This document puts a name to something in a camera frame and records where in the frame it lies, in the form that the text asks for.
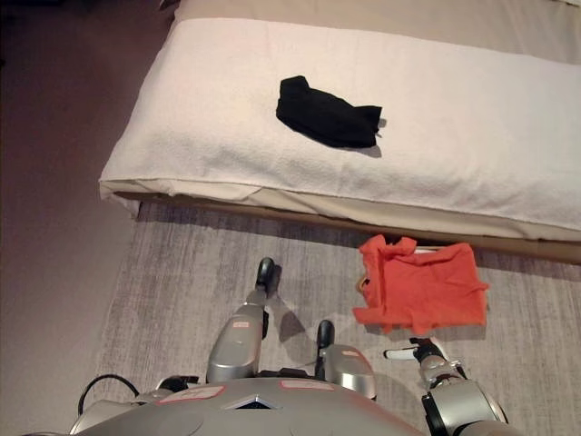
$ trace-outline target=bed frame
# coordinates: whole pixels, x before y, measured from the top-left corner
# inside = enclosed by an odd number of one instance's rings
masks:
[[[168,203],[204,210],[238,213],[278,221],[323,225],[326,227],[352,230],[362,233],[400,237],[408,236],[421,240],[423,245],[446,245],[450,243],[469,243],[473,247],[494,250],[503,253],[522,254],[530,257],[548,259],[551,261],[581,264],[581,243],[547,240],[527,240],[516,238],[500,238],[495,236],[478,236],[474,234],[439,233],[399,227],[385,227],[373,224],[358,223],[344,218],[333,218],[312,213],[283,211],[261,206],[224,203],[188,195],[170,196],[163,193],[124,193],[116,195],[127,199],[146,203]]]

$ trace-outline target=floor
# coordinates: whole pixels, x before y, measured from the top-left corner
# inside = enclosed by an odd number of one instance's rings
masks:
[[[68,432],[133,221],[97,179],[167,35],[154,0],[2,13],[0,434]]]

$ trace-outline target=black cable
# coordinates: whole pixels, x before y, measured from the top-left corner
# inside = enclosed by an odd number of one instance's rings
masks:
[[[103,374],[103,375],[100,375],[99,377],[95,377],[89,384],[87,384],[87,387],[84,388],[84,391],[81,394],[81,398],[79,398],[79,404],[77,406],[77,410],[79,412],[79,416],[81,416],[83,414],[84,398],[87,396],[87,393],[89,393],[89,391],[91,390],[91,388],[98,381],[101,381],[103,379],[116,379],[119,382],[123,383],[125,386],[127,386],[129,389],[131,389],[131,391],[135,394],[135,396],[139,395],[139,391],[137,391],[137,388],[135,388],[135,386],[133,386],[130,381],[128,381],[127,379],[125,379],[121,375],[117,375],[117,374]]]

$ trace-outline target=white towel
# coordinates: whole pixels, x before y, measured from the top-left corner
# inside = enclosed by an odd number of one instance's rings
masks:
[[[280,80],[298,74],[351,104],[383,106],[379,148],[330,148],[277,120]],[[579,65],[192,19],[158,54],[101,180],[236,183],[247,194],[263,186],[581,230],[579,115]]]

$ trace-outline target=rug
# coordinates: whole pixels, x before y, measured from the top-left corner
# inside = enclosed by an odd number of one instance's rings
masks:
[[[336,342],[358,347],[377,374],[378,403],[428,433],[416,362],[391,362],[385,349],[409,346],[411,332],[384,334],[355,322],[365,302],[357,250],[368,234],[170,205],[144,204],[116,284],[95,375],[116,372],[140,391],[173,374],[203,379],[213,342],[251,291],[260,259],[281,266],[268,300],[270,329],[261,369],[312,373],[321,320]],[[581,267],[476,251],[490,284],[487,326],[436,329],[527,435],[581,434]],[[95,399],[128,400],[114,381]]]

